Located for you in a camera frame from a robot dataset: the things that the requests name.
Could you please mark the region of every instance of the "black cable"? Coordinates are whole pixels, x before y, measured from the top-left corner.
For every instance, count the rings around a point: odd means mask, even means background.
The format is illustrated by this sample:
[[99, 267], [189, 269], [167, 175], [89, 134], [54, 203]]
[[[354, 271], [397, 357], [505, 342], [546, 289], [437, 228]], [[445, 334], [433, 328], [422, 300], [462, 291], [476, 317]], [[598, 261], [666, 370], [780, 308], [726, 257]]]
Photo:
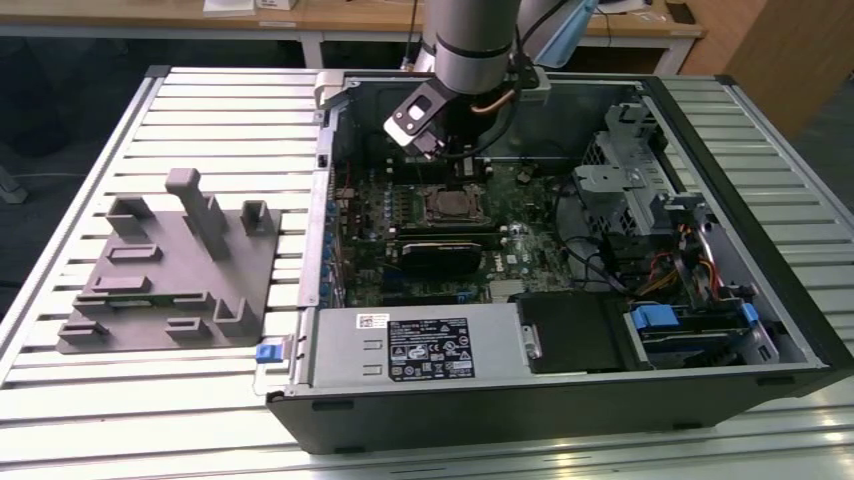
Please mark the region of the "black cable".
[[609, 14], [605, 13], [598, 6], [597, 6], [597, 11], [602, 15], [605, 15], [605, 28], [608, 28], [608, 31], [609, 31], [609, 44], [606, 45], [605, 48], [610, 48], [612, 47], [612, 40], [614, 39], [614, 37], [612, 36], [612, 17], [609, 17]]
[[452, 153], [452, 154], [437, 153], [436, 156], [438, 158], [444, 158], [445, 160], [464, 160], [469, 157], [474, 157], [476, 155], [480, 155], [486, 151], [488, 148], [490, 148], [496, 144], [498, 139], [505, 136], [505, 134], [508, 133], [508, 130], [510, 130], [510, 126], [513, 125], [513, 120], [517, 117], [517, 112], [520, 111], [520, 92], [522, 91], [522, 69], [525, 64], [528, 63], [528, 59], [525, 58], [525, 52], [522, 51], [522, 39], [520, 36], [520, 27], [517, 27], [516, 63], [517, 63], [517, 70], [518, 70], [517, 83], [514, 84], [514, 87], [513, 87], [516, 95], [510, 100], [510, 112], [508, 112], [508, 117], [505, 118], [505, 123], [502, 124], [501, 128], [498, 129], [493, 137], [490, 137], [490, 139], [486, 142], [484, 142], [480, 147], [476, 147], [468, 152], [461, 152], [461, 153]]
[[552, 16], [556, 13], [558, 13], [558, 10], [564, 8], [564, 6], [569, 3], [569, 1], [570, 0], [561, 0], [558, 3], [556, 3], [554, 7], [552, 7], [549, 11], [546, 11], [544, 16], [540, 17], [540, 19], [532, 24], [532, 28], [529, 28], [529, 31], [525, 32], [525, 37], [522, 37], [521, 48], [525, 47], [525, 44], [529, 42], [529, 40], [534, 36], [534, 32], [537, 32], [537, 29], [544, 26], [544, 23], [546, 23], [546, 21], [552, 18]]
[[406, 39], [406, 51], [404, 53], [405, 65], [413, 63], [410, 59], [410, 49], [413, 46], [413, 35], [416, 34], [416, 14], [418, 13], [418, 0], [413, 0], [413, 19], [410, 20], [410, 35]]
[[600, 252], [594, 252], [590, 255], [588, 255], [588, 260], [585, 260], [585, 280], [582, 281], [582, 286], [580, 287], [582, 290], [588, 287], [588, 284], [592, 282], [590, 280], [590, 262], [593, 261], [593, 259], [596, 257], [602, 258], [602, 254]]
[[636, 298], [636, 294], [629, 290], [629, 288], [626, 287], [626, 285], [624, 285], [620, 280], [617, 280], [617, 278], [614, 278], [614, 276], [606, 272], [604, 269], [601, 269], [600, 267], [597, 267], [593, 262], [588, 262], [588, 259], [585, 257], [582, 257], [572, 248], [569, 245], [565, 245], [566, 251], [570, 254], [570, 256], [578, 260], [580, 262], [582, 262], [582, 264], [586, 267], [590, 267], [590, 270], [593, 270], [608, 282], [609, 285], [612, 286], [612, 288], [614, 289], [614, 291], [617, 291], [618, 293], [622, 293], [624, 295]]

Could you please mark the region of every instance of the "barcode sticker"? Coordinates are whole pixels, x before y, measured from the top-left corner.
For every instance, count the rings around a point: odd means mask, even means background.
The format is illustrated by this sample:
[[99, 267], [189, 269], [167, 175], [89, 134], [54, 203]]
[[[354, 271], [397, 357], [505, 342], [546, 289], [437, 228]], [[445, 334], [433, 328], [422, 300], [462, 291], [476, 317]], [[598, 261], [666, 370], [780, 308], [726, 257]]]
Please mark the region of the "barcode sticker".
[[388, 313], [357, 314], [357, 328], [386, 328], [389, 325]]

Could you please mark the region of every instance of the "metal case frame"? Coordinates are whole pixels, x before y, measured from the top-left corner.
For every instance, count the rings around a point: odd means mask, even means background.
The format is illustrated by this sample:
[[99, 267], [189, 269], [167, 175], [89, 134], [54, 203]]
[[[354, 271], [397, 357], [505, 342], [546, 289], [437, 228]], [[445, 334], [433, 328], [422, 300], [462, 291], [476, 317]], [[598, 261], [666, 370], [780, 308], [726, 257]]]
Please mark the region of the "metal case frame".
[[[402, 80], [417, 78], [401, 75]], [[828, 367], [652, 375], [542, 386], [453, 390], [425, 387], [422, 391], [406, 392], [354, 390], [350, 394], [316, 395], [312, 389], [286, 388], [267, 395], [267, 407], [310, 453], [708, 427], [768, 400], [812, 393], [854, 371], [854, 358], [661, 79], [568, 74], [550, 75], [550, 78], [640, 83], [642, 95], [664, 121], [662, 127], [690, 161], [689, 168], [708, 186], [706, 193], [712, 195], [708, 200], [725, 213], [771, 289]], [[310, 368], [309, 365], [298, 370], [306, 373]]]

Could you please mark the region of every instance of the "wooden desk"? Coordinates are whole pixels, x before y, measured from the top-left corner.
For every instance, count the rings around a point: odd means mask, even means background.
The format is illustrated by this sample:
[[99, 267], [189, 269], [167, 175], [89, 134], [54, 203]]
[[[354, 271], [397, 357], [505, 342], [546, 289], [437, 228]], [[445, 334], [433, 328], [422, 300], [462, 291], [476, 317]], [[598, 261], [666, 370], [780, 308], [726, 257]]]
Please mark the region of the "wooden desk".
[[[405, 42], [413, 12], [412, 4], [398, 0], [301, 0], [291, 11], [259, 9], [249, 17], [206, 18], [203, 3], [203, 0], [0, 0], [0, 35], [297, 40], [303, 44], [306, 66], [324, 68], [322, 42]], [[613, 15], [608, 22], [604, 17], [594, 17], [581, 45], [662, 49], [666, 53], [656, 73], [676, 74], [705, 29], [674, 23], [665, 12], [665, 0], [656, 0], [649, 15]], [[420, 14], [417, 31], [421, 27]]]

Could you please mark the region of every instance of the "motherboard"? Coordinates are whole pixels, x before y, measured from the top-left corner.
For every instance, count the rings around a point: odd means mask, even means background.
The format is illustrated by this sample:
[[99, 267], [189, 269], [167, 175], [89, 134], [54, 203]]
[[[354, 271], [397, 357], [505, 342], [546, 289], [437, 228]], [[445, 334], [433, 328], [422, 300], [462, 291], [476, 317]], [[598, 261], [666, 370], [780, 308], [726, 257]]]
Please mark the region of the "motherboard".
[[574, 286], [552, 218], [566, 177], [522, 162], [486, 171], [457, 188], [370, 171], [340, 189], [349, 307], [506, 302]]

